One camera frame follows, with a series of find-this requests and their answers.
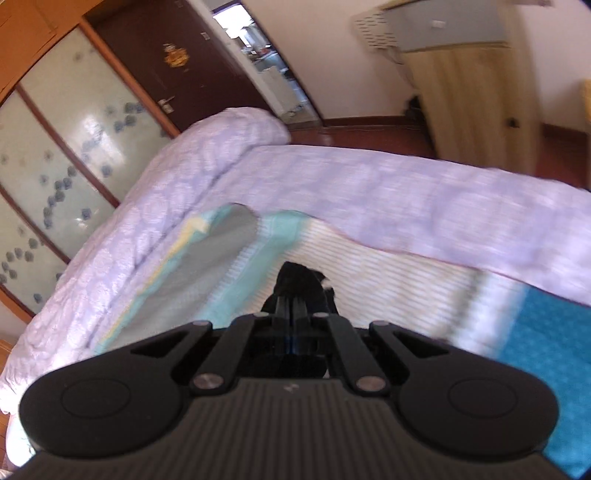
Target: wooden cabinet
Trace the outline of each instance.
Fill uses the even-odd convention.
[[[59,36],[69,32],[80,17],[102,0],[33,0],[38,10],[47,19],[50,27]]]
[[[534,174],[537,86],[511,0],[392,3],[384,16],[410,68],[437,153]]]
[[[0,4],[0,89],[21,76],[54,35],[33,0]]]
[[[440,158],[534,173],[537,116],[523,94],[513,49],[458,46],[404,59]]]
[[[0,3],[0,102],[27,70],[102,0]]]

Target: wooden floor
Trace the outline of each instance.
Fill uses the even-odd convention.
[[[292,131],[292,143],[327,147],[364,148],[402,155],[435,158],[424,134],[416,127],[335,127]],[[586,187],[585,142],[545,137],[540,148],[536,176]]]

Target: white wall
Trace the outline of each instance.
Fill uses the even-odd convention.
[[[0,339],[15,344],[27,324],[0,302]]]
[[[365,50],[351,17],[384,0],[243,0],[325,118],[401,115],[412,88]]]
[[[210,8],[226,3],[204,0]],[[591,77],[591,9],[581,0],[519,7],[532,47],[543,121],[585,130],[580,84]],[[384,0],[243,0],[325,118],[401,115],[413,94],[386,58],[367,52],[351,17]]]
[[[581,80],[591,78],[591,9],[581,0],[519,7],[537,74],[543,121],[584,131]]]

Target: metal screw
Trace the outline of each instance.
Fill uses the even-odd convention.
[[[218,374],[201,374],[193,379],[193,384],[201,390],[213,390],[223,385],[223,378]]]
[[[368,375],[357,380],[355,385],[364,392],[379,392],[386,386],[386,381],[383,378]]]

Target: sliding wardrobe door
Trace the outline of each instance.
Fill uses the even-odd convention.
[[[78,29],[37,62],[20,88],[119,201],[170,141]]]
[[[66,264],[0,197],[0,285],[33,313],[53,293]]]
[[[0,108],[0,186],[73,258],[114,208],[78,172],[14,92]]]

